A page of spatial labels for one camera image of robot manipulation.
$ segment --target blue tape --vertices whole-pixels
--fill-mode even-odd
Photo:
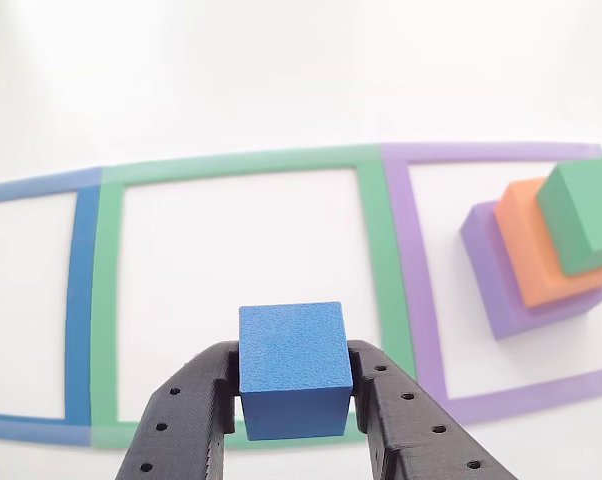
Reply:
[[[0,439],[52,445],[90,446],[90,427],[65,420],[0,415]]]
[[[101,185],[101,167],[0,183],[0,202],[67,193]]]
[[[78,191],[68,273],[65,322],[65,418],[90,425],[92,265],[100,187]]]
[[[101,168],[0,185],[0,201],[77,190],[68,272],[65,328],[65,418],[0,415],[0,438],[90,446],[92,270]]]

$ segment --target purple tape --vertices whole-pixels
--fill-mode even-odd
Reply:
[[[600,287],[538,307],[526,307],[494,215],[497,203],[486,202],[472,207],[461,228],[495,338],[584,314],[602,302]]]
[[[464,424],[499,420],[602,395],[602,370],[500,392],[449,399],[430,274],[408,164],[563,162],[602,157],[592,144],[449,143],[382,146],[421,386]]]

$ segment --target cube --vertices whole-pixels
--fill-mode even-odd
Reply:
[[[536,194],[544,178],[511,183],[494,213],[526,307],[536,307],[602,286],[602,268],[563,273]]]
[[[239,317],[248,439],[343,435],[352,371],[341,304],[241,307]]]
[[[526,307],[494,215],[496,205],[497,202],[475,205],[461,228],[495,339],[584,314],[602,302],[599,287],[539,307]]]
[[[537,193],[537,202],[563,273],[602,267],[602,158],[560,163]]]

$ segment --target green square outline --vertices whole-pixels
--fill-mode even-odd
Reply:
[[[118,420],[117,277],[123,195],[126,187],[212,177],[301,170],[354,168],[366,219],[385,353],[416,379],[394,219],[378,145],[279,150],[152,161],[104,167],[94,252],[90,338],[92,446],[127,448],[138,422]],[[287,448],[360,442],[350,413],[343,437],[250,442],[242,420],[226,435],[231,449]]]

